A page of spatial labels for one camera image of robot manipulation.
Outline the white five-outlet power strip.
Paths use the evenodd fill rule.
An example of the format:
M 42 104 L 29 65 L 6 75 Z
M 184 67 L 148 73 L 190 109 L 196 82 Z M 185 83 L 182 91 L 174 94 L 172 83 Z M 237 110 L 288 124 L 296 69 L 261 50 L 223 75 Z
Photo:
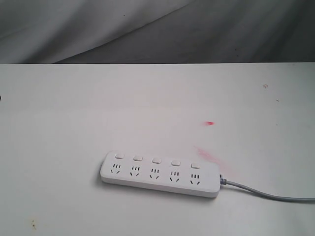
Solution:
M 217 164 L 178 157 L 107 153 L 101 169 L 105 183 L 216 198 L 221 188 Z

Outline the grey backdrop cloth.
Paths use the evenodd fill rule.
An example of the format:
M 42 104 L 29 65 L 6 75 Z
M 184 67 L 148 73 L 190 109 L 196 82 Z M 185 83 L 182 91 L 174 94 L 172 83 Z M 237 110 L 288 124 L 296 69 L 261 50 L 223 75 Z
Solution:
M 3 0 L 1 63 L 313 62 L 312 0 Z

